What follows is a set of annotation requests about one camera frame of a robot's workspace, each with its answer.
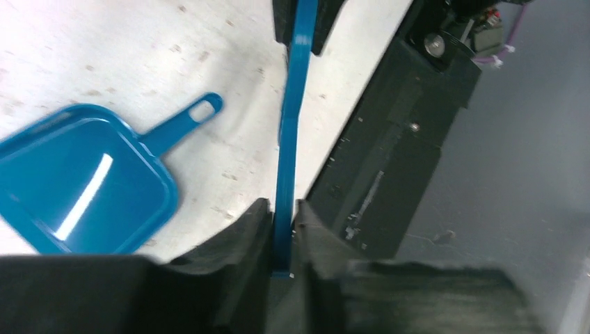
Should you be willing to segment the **blue hand brush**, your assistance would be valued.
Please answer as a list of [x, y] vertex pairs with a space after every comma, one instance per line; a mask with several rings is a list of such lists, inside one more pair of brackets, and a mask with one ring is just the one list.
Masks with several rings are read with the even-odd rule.
[[290, 275], [298, 119], [308, 75], [311, 44], [307, 35], [296, 34], [296, 42], [288, 56], [278, 135], [278, 171], [273, 215], [272, 267], [273, 275], [277, 277]]

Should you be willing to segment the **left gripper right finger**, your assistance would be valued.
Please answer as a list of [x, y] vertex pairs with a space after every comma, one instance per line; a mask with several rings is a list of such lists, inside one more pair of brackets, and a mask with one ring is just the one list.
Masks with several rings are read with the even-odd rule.
[[340, 280], [349, 260], [360, 255], [330, 230], [305, 200], [293, 221], [292, 269], [301, 300], [302, 333], [344, 333]]

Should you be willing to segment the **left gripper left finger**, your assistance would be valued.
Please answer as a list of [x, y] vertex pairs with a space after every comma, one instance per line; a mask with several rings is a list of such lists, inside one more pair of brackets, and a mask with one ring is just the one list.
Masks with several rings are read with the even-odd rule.
[[272, 213], [256, 199], [231, 225], [165, 265], [176, 333], [263, 333]]

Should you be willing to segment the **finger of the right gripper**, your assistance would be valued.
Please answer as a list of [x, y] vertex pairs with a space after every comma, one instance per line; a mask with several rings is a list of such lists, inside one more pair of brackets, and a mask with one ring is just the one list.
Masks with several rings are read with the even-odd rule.
[[315, 56], [322, 55], [345, 3], [345, 0], [273, 0], [275, 41], [290, 50], [296, 42], [296, 34], [305, 34], [312, 42], [311, 52]]

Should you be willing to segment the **blue plastic dustpan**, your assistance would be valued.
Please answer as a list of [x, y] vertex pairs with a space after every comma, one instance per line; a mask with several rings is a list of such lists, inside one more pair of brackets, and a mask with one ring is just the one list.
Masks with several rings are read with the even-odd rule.
[[206, 93], [146, 134], [112, 110], [73, 104], [1, 142], [1, 216], [41, 254], [129, 254], [177, 211], [180, 192], [162, 156], [201, 127]]

